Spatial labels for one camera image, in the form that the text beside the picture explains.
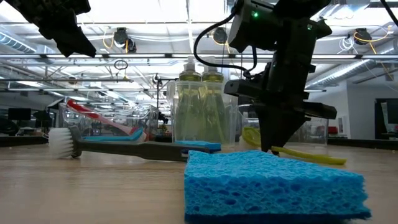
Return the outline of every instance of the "black cable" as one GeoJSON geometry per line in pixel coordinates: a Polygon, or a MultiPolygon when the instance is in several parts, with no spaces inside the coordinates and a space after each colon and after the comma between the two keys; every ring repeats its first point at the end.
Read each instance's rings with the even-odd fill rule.
{"type": "Polygon", "coordinates": [[[219,22],[217,22],[217,23],[215,23],[215,24],[213,24],[213,25],[207,27],[204,31],[202,31],[202,32],[198,35],[198,37],[197,37],[197,39],[195,40],[195,43],[194,43],[194,45],[193,45],[193,55],[195,56],[195,58],[196,58],[200,63],[202,63],[202,64],[204,64],[204,65],[207,65],[207,66],[211,66],[211,67],[236,68],[236,69],[240,69],[240,70],[242,70],[242,71],[246,71],[246,69],[245,69],[244,67],[240,67],[240,66],[238,66],[238,65],[220,65],[220,64],[215,64],[215,63],[206,62],[205,60],[201,59],[201,58],[198,56],[198,54],[197,54],[197,49],[198,49],[198,44],[199,44],[200,39],[201,39],[204,35],[206,35],[208,32],[212,31],[213,29],[215,29],[215,28],[217,28],[217,27],[219,27],[219,26],[222,26],[222,25],[226,24],[227,22],[229,22],[229,21],[236,15],[236,13],[238,13],[238,11],[240,10],[241,6],[242,6],[241,4],[240,4],[240,5],[236,5],[236,6],[233,8],[231,14],[230,14],[227,18],[225,18],[224,20],[219,21],[219,22]]]}
{"type": "Polygon", "coordinates": [[[241,53],[241,66],[243,66],[243,52],[241,53]]]}
{"type": "Polygon", "coordinates": [[[129,64],[125,61],[125,60],[117,60],[115,61],[115,63],[113,64],[113,66],[117,69],[117,70],[124,70],[127,69],[129,64]]]}
{"type": "Polygon", "coordinates": [[[394,21],[394,23],[396,24],[396,26],[398,26],[398,19],[396,18],[396,16],[394,15],[394,13],[392,13],[390,6],[387,4],[386,0],[380,0],[381,4],[384,6],[384,8],[386,9],[387,13],[390,15],[391,19],[394,21]]]}
{"type": "Polygon", "coordinates": [[[228,43],[226,40],[225,43],[223,44],[223,58],[221,59],[221,64],[224,64],[224,53],[225,53],[225,45],[228,43]]]}
{"type": "Polygon", "coordinates": [[[257,49],[254,46],[251,46],[252,52],[253,52],[253,67],[250,68],[249,70],[243,71],[243,76],[245,78],[252,78],[254,75],[250,75],[250,72],[256,68],[257,66],[257,49]]]}

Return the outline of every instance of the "brush handle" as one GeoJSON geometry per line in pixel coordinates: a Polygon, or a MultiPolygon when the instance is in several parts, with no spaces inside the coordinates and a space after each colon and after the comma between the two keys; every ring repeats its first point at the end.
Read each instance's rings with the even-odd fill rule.
{"type": "Polygon", "coordinates": [[[187,161],[187,150],[210,153],[206,147],[188,146],[162,142],[98,142],[78,140],[78,148],[82,151],[138,156],[143,159],[161,161],[187,161]]]}
{"type": "Polygon", "coordinates": [[[87,116],[92,119],[95,119],[97,121],[101,121],[102,123],[114,126],[115,128],[122,130],[127,135],[131,135],[137,129],[137,128],[130,128],[130,127],[112,122],[112,121],[104,118],[100,114],[95,113],[94,111],[88,109],[87,107],[78,105],[75,102],[75,100],[68,100],[67,105],[70,106],[71,108],[73,108],[74,110],[76,110],[77,112],[81,113],[82,115],[87,116]]]}

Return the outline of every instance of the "toothbrush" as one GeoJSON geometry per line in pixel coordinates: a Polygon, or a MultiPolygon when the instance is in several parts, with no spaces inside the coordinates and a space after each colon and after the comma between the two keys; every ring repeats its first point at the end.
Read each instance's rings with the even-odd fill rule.
{"type": "Polygon", "coordinates": [[[85,106],[82,105],[78,105],[75,100],[68,100],[67,105],[71,108],[73,108],[74,110],[76,110],[77,112],[81,113],[82,115],[85,115],[89,118],[95,119],[97,121],[101,121],[102,123],[114,126],[115,128],[118,128],[120,130],[122,130],[124,133],[126,133],[127,135],[131,135],[132,133],[134,133],[137,128],[136,127],[127,127],[115,122],[112,122],[106,118],[104,118],[103,116],[101,116],[98,113],[95,113],[94,111],[88,109],[85,106]]]}
{"type": "Polygon", "coordinates": [[[205,146],[189,146],[161,142],[109,142],[83,140],[77,126],[52,128],[49,132],[49,152],[54,159],[80,157],[83,151],[138,156],[160,161],[187,161],[187,151],[210,153],[205,146]]]}

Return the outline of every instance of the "white bristles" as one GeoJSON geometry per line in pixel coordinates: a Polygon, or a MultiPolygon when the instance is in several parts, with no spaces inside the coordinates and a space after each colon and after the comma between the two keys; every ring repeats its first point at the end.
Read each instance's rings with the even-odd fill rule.
{"type": "Polygon", "coordinates": [[[69,157],[73,154],[73,140],[68,128],[52,128],[49,132],[49,147],[53,158],[69,157]]]}

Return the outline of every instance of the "wall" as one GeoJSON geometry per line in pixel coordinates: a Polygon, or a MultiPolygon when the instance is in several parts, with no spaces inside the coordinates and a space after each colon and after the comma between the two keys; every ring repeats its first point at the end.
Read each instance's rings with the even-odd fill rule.
{"type": "Polygon", "coordinates": [[[350,138],[350,125],[349,125],[349,109],[348,109],[348,94],[347,82],[343,81],[338,86],[325,88],[326,93],[310,93],[311,102],[323,103],[325,105],[334,106],[337,110],[336,119],[329,120],[329,126],[338,127],[337,118],[346,117],[345,134],[350,138]]]}
{"type": "Polygon", "coordinates": [[[378,98],[398,98],[398,92],[385,85],[347,86],[349,125],[352,139],[374,139],[374,102],[378,98]]]}

